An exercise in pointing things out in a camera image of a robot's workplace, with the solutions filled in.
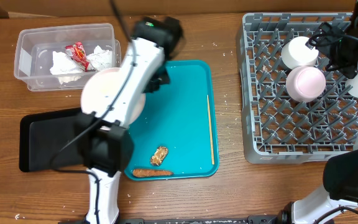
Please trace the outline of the white cup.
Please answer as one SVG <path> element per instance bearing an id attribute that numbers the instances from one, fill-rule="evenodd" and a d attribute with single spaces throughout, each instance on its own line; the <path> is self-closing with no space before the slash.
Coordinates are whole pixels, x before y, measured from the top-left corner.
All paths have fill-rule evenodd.
<path id="1" fill-rule="evenodd" d="M 351 86 L 351 89 L 348 91 L 348 94 L 358 98 L 358 74 L 354 78 L 346 80 L 345 87 L 349 86 Z"/>

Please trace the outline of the pale green bowl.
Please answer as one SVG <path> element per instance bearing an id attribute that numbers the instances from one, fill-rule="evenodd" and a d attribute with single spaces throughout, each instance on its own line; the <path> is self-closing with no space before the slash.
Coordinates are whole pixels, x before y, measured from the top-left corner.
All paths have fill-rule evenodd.
<path id="1" fill-rule="evenodd" d="M 315 65 L 319 51 L 314 47 L 309 48 L 307 46 L 308 41 L 308 37 L 300 36 L 295 37 L 284 45 L 281 51 L 281 58 L 287 68 L 293 70 L 301 66 Z"/>

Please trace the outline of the silver foil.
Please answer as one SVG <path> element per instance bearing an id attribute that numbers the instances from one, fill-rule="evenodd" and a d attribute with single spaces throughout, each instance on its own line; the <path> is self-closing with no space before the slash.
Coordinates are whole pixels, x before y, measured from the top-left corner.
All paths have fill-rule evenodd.
<path id="1" fill-rule="evenodd" d="M 99 45 L 97 45 L 93 53 L 87 55 L 86 58 L 91 64 L 92 70 L 99 72 L 112 67 L 112 51 L 103 50 Z"/>

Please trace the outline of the large white plate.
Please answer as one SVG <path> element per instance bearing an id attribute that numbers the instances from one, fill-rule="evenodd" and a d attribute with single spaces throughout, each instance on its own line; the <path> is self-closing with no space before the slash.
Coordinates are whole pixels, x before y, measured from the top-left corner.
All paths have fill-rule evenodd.
<path id="1" fill-rule="evenodd" d="M 101 117 L 108 106 L 112 103 L 114 97 L 117 95 L 121 85 L 124 81 L 124 75 L 120 74 L 120 68 L 113 67 L 102 70 L 94 74 L 84 86 L 81 93 L 81 110 L 84 114 L 91 114 L 96 112 L 95 116 Z M 135 104 L 131 116 L 126 113 L 126 118 L 129 118 L 129 124 L 132 124 L 141 114 L 145 106 L 145 93 L 140 94 L 138 102 Z M 105 117 L 104 121 L 109 123 L 120 121 L 122 124 L 123 119 L 118 118 L 116 115 L 123 114 L 125 106 L 118 106 L 118 109 L 113 109 Z"/>

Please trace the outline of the wooden chopstick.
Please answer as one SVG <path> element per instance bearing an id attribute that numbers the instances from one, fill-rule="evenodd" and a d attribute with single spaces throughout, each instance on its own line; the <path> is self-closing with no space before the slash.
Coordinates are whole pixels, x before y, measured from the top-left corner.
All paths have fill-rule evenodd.
<path id="1" fill-rule="evenodd" d="M 210 110 L 210 103 L 209 103 L 209 95 L 206 95 L 206 102 L 207 102 L 207 112 L 208 112 L 208 126 L 209 126 L 209 140 L 210 140 L 210 150 L 211 150 L 211 163 L 212 163 L 212 165 L 215 165 L 213 132 L 212 132 L 212 124 L 211 124 L 211 110 Z"/>

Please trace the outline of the golden fried food piece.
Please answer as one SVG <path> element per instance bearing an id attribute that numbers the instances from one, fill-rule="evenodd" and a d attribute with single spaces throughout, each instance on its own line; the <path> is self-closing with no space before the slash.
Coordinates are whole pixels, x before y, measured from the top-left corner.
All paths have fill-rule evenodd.
<path id="1" fill-rule="evenodd" d="M 160 166 L 168 154 L 168 149 L 165 146 L 159 146 L 150 158 L 150 163 L 153 166 Z"/>

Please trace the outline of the red snack wrapper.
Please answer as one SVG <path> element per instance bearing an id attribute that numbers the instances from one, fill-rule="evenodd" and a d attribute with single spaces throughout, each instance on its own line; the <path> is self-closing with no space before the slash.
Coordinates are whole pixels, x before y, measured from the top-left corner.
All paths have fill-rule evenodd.
<path id="1" fill-rule="evenodd" d="M 81 42 L 75 42 L 73 45 L 65 47 L 65 53 L 74 60 L 84 71 L 91 69 L 91 63 L 86 58 L 85 48 Z"/>

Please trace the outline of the white napkin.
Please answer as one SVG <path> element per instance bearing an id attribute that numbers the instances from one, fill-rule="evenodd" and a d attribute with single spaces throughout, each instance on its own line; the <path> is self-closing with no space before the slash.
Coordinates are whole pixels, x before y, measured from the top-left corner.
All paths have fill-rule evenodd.
<path id="1" fill-rule="evenodd" d="M 66 53 L 53 51 L 52 60 L 53 66 L 50 68 L 50 73 L 58 75 L 58 81 L 61 85 L 75 82 L 81 78 L 81 75 L 72 75 L 72 73 L 82 73 L 83 70 Z"/>

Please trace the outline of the brown fried stick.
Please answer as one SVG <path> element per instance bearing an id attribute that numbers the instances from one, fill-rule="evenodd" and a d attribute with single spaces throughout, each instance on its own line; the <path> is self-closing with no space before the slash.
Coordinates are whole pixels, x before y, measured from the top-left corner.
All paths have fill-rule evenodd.
<path id="1" fill-rule="evenodd" d="M 169 170 L 158 169 L 134 169 L 132 175 L 138 178 L 171 176 L 173 172 Z"/>

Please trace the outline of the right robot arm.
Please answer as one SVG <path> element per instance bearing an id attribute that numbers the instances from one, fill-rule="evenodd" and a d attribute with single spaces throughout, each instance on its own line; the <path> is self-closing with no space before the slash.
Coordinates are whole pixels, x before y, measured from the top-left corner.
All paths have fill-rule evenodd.
<path id="1" fill-rule="evenodd" d="M 358 1 L 345 30 L 324 22 L 311 37 L 294 38 L 284 45 L 281 56 L 291 70 L 286 89 L 292 99 L 306 103 L 321 94 L 323 87 L 311 74 L 319 53 L 329 60 L 327 72 L 358 77 Z M 307 197 L 287 204 L 275 223 L 333 223 L 334 217 L 346 211 L 358 215 L 358 133 L 351 152 L 327 161 L 323 184 Z"/>

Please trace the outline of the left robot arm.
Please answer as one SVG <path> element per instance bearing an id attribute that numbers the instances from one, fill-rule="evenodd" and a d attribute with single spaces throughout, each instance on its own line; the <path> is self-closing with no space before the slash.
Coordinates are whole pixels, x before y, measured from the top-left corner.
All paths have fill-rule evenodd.
<path id="1" fill-rule="evenodd" d="M 89 210 L 84 223 L 116 223 L 119 179 L 134 150 L 128 132 L 137 103 L 145 93 L 170 82 L 165 64 L 183 38 L 178 19 L 137 22 L 117 75 L 99 72 L 81 93 L 74 142 L 89 177 Z"/>

